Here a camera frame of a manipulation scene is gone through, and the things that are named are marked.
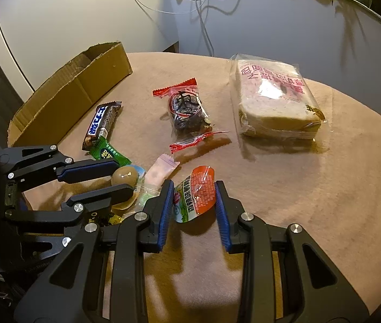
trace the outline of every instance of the metal screw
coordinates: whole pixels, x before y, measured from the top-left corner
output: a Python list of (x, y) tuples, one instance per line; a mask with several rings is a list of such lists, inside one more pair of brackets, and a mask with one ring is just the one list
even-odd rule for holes
[(65, 237), (62, 239), (62, 245), (66, 247), (70, 241), (71, 241), (70, 237)]
[(245, 221), (252, 221), (254, 219), (254, 214), (251, 212), (244, 212), (240, 215), (240, 217)]
[(84, 226), (84, 230), (89, 233), (95, 232), (97, 228), (98, 226), (96, 225), (96, 223), (93, 222), (90, 222)]
[(297, 223), (290, 225), (290, 228), (291, 228), (291, 231), (294, 233), (301, 233), (302, 232), (302, 227)]
[(144, 221), (147, 219), (147, 214), (145, 212), (138, 212), (134, 215), (134, 219), (137, 221)]
[(82, 203), (77, 203), (74, 205), (74, 210), (77, 211), (77, 212), (82, 212), (84, 209), (84, 206)]

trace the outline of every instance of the cardboard box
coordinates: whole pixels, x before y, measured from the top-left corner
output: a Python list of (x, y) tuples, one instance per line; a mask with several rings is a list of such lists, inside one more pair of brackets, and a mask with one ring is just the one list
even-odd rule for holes
[(104, 94), (131, 73), (122, 43), (88, 48), (56, 71), (18, 110), (8, 127), (8, 146), (58, 144)]

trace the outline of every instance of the blue gripper pad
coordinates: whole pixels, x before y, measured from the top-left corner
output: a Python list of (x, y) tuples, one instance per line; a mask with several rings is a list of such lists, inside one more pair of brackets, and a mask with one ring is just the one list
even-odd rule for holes
[(119, 164), (113, 159), (81, 160), (65, 167), (56, 169), (59, 182), (77, 183), (89, 181), (99, 177), (111, 176), (119, 168)]
[(150, 225), (140, 232), (144, 252), (159, 253), (166, 242), (172, 214), (174, 183), (166, 180), (158, 197), (147, 200), (143, 211), (150, 216)]
[(220, 239), (226, 251), (231, 250), (231, 237), (229, 235), (229, 222), (226, 216), (225, 207), (223, 205), (222, 196), (219, 192), (218, 183), (215, 184), (216, 188), (216, 219), (219, 225)]
[(222, 245), (230, 254), (244, 252), (249, 243), (249, 234), (238, 223), (244, 212), (241, 202), (230, 198), (223, 181), (216, 181), (216, 218)]

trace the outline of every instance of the round table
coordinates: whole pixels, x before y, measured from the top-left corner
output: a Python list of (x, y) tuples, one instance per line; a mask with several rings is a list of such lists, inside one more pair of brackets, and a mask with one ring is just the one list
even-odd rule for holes
[[(216, 146), (177, 153), (175, 184), (210, 165), (229, 195), (266, 223), (299, 223), (327, 253), (370, 312), (381, 303), (381, 116), (326, 85), (307, 80), (328, 119), (318, 149), (294, 151), (239, 144), (230, 99), (227, 61), (170, 53), (129, 54), (133, 74), (99, 103), (122, 101), (110, 142), (146, 170), (173, 143), (167, 106), (152, 90), (195, 77), (214, 128), (229, 131)], [(94, 109), (58, 147), (75, 160)], [(76, 193), (109, 184), (109, 178), (67, 185), (53, 181), (26, 192), (32, 207), (57, 210)], [(170, 223), (163, 252), (146, 254), (150, 322), (235, 322), (242, 260), (221, 245), (213, 209), (185, 223)]]

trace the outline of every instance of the transparent wrapper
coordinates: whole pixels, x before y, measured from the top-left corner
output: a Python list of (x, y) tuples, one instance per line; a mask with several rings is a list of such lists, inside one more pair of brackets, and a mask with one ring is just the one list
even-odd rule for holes
[(281, 140), (313, 140), (326, 122), (298, 67), (265, 58), (230, 59), (237, 132)]
[(156, 159), (149, 171), (147, 171), (144, 183), (153, 186), (161, 186), (179, 165), (180, 162), (175, 162), (169, 155), (162, 154)]
[(153, 197), (157, 197), (161, 193), (162, 187), (157, 185), (147, 185), (144, 184), (140, 193), (138, 194), (137, 200), (132, 204), (132, 206), (123, 214), (122, 218), (125, 219), (134, 213), (143, 211), (144, 206), (146, 205), (147, 200)]
[(168, 100), (168, 111), (175, 143), (171, 153), (197, 145), (207, 137), (224, 133), (213, 131), (207, 112), (201, 103), (195, 78), (180, 84), (153, 91), (154, 97)]

